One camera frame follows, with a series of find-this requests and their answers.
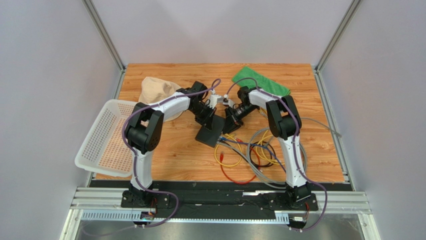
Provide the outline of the black network switch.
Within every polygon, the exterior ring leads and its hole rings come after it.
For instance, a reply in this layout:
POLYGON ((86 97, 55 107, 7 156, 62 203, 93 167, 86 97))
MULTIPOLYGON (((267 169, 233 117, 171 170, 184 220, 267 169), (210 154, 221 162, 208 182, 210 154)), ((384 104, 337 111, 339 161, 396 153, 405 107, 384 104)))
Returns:
POLYGON ((195 140, 211 148, 215 148, 225 126, 225 121, 225 118, 214 115, 212 130, 208 130, 205 126, 202 126, 195 136, 195 140))

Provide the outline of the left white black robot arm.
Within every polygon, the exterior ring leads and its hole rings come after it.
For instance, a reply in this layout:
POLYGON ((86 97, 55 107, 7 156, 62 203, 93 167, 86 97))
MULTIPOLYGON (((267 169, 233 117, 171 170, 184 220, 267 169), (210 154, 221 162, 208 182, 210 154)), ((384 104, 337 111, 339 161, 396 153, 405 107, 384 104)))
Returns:
POLYGON ((201 128, 195 139, 210 147, 215 147, 222 133, 225 119, 216 115, 216 107, 210 101, 204 101, 206 93, 213 91, 220 83, 219 79, 208 88, 196 81, 192 87, 179 88, 170 97, 156 103, 137 103, 132 114, 122 127, 124 143, 133 152, 132 179, 129 190, 123 199, 129 203, 148 207, 156 194, 152 190, 152 158, 158 146, 163 123, 170 117, 190 111, 201 128))

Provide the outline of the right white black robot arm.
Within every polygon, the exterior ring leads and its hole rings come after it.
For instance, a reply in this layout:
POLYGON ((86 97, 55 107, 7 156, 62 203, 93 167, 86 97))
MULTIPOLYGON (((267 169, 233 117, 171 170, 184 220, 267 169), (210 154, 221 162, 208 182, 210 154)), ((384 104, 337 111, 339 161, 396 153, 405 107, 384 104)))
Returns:
POLYGON ((311 187, 306 179, 300 146, 300 119, 295 102, 290 95, 277 96, 260 88, 241 87, 237 92, 241 103, 225 108, 223 133, 229 134, 243 126, 243 118, 256 109, 266 109, 269 130, 279 141, 286 169, 284 202, 297 210, 306 205, 311 187))

